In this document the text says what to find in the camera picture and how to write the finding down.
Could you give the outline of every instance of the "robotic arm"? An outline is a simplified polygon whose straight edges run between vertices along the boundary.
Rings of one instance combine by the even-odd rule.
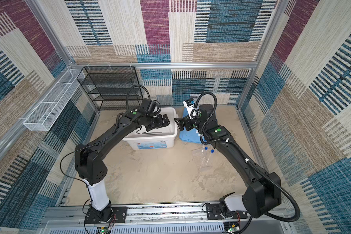
[[[206,94],[213,96],[215,104],[203,104],[197,108],[200,98]],[[187,131],[196,128],[201,135],[201,143],[211,144],[220,151],[238,171],[247,186],[243,196],[228,194],[220,199],[219,213],[222,218],[231,219],[237,210],[246,210],[251,214],[250,219],[266,214],[284,222],[296,221],[300,217],[299,207],[291,195],[281,187],[279,176],[275,172],[268,173],[257,165],[234,141],[230,132],[217,123],[215,95],[211,92],[204,92],[196,102],[191,98],[184,101],[184,105],[189,115],[174,119],[180,131],[184,128]],[[107,174],[107,167],[104,165],[103,159],[122,138],[140,126],[144,125],[147,131],[168,126],[170,121],[167,115],[162,116],[159,113],[159,105],[145,98],[140,106],[120,113],[117,116],[116,124],[96,140],[87,145],[79,144],[75,148],[77,151],[75,153],[75,169],[88,184],[91,197],[88,214],[92,214],[96,221],[107,223],[113,215],[111,203],[105,191],[104,177]],[[281,192],[294,205],[295,215],[291,218],[282,218],[268,213],[281,204]]]

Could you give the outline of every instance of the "black wire mesh shelf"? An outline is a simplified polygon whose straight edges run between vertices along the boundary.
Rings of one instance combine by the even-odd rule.
[[[85,78],[78,79],[78,82],[98,110],[125,110],[127,92],[131,86],[139,84],[136,70],[130,66],[84,67],[81,73]],[[141,100],[142,91],[139,87],[133,88],[129,95],[129,107],[140,105]]]

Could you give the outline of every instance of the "container label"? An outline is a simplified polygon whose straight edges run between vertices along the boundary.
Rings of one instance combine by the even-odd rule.
[[[138,146],[138,149],[160,149],[167,147],[167,142],[164,140],[158,142],[143,142],[136,144]]]

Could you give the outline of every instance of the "blue lid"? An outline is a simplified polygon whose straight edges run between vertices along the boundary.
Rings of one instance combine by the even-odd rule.
[[[182,117],[185,117],[187,115],[189,115],[189,114],[187,112],[187,109],[185,108],[183,110]],[[192,143],[201,144],[200,137],[199,137],[196,129],[191,129],[190,131],[186,131],[186,129],[183,128],[183,131],[180,131],[180,133],[179,133],[179,138],[184,142],[192,142]]]

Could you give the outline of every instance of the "white plastic container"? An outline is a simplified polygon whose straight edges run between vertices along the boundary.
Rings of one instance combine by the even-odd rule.
[[[177,124],[174,122],[174,118],[178,118],[176,115],[176,110],[172,107],[163,107],[161,109],[161,115],[168,115],[170,124],[166,127],[160,129],[152,129],[148,133],[145,132],[145,127],[139,133],[134,130],[132,133],[128,134],[124,141],[130,144],[132,149],[163,149],[171,148],[174,146],[174,138],[178,133]]]

